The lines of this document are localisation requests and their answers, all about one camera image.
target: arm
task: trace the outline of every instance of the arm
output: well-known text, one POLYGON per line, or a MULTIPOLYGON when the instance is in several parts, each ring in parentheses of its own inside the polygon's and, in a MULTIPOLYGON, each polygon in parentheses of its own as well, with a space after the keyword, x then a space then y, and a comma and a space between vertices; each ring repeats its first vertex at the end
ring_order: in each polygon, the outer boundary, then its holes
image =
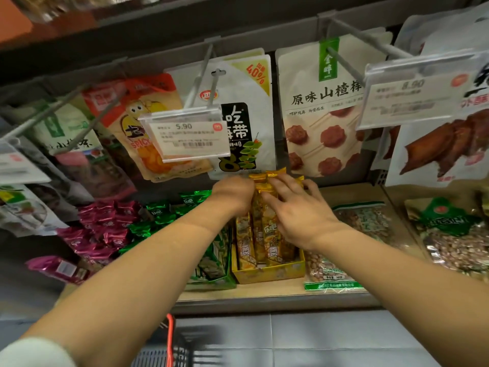
POLYGON ((443 367, 487 365, 487 284, 339 222, 311 180, 304 181, 308 195, 290 176, 279 179, 271 183, 284 202, 271 195, 264 199, 276 211, 287 240, 321 253, 363 284, 443 367))
POLYGON ((129 365, 218 232, 249 209, 253 192, 249 179, 218 182, 204 203, 90 278, 23 337, 57 342, 79 366, 129 365))

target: white sleeve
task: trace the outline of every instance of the white sleeve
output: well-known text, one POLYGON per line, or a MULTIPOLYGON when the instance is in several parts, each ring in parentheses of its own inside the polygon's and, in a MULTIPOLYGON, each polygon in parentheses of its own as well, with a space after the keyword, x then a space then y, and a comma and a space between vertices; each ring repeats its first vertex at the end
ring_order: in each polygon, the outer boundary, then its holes
POLYGON ((25 338, 0 351, 0 367, 76 367, 57 343, 41 338, 25 338))

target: price 5.90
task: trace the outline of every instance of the price 5.90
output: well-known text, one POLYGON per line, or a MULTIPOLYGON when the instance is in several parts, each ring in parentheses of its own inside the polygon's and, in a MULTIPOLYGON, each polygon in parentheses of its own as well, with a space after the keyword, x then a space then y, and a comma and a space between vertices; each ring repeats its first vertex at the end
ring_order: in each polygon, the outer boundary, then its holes
POLYGON ((423 80, 423 79, 406 81, 404 84, 402 84, 402 90, 420 88, 420 87, 423 87, 424 84, 425 84, 425 80, 423 80))
POLYGON ((178 130, 192 129, 192 124, 176 124, 175 126, 178 130))

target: hand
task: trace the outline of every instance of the hand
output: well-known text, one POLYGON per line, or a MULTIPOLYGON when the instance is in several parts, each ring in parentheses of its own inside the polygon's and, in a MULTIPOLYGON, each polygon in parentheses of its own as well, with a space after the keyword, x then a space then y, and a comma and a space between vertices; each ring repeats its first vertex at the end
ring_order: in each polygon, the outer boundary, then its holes
POLYGON ((270 184, 283 201, 269 193, 263 193, 263 199, 277 214, 278 229, 288 242, 316 251, 321 237, 351 228, 336 218, 316 183, 312 180, 303 183, 310 195, 291 176, 279 174, 270 180, 270 184))
POLYGON ((253 180, 234 176, 214 184, 210 198, 232 208, 234 215, 238 216, 249 211, 254 192, 255 183, 253 180))

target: yellow display box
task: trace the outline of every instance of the yellow display box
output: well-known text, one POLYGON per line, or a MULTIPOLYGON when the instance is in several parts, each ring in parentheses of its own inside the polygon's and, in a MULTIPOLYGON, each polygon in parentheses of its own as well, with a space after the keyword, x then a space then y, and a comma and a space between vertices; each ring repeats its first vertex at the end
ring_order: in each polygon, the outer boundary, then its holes
POLYGON ((238 283, 241 285, 278 281, 281 279, 302 278, 306 274, 306 259, 304 259, 304 252, 301 249, 299 249, 299 261, 256 269, 238 270, 238 255, 236 245, 234 244, 231 246, 231 255, 231 269, 238 280, 238 283))

